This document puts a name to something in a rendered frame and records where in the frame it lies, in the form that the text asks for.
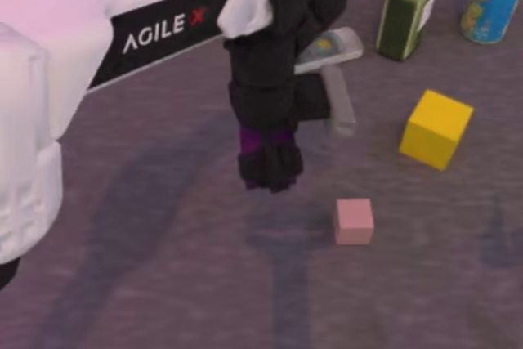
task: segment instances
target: yellow block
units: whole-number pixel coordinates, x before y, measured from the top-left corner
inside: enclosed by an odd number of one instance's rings
[[[458,147],[474,109],[432,90],[409,118],[400,152],[441,171]]]

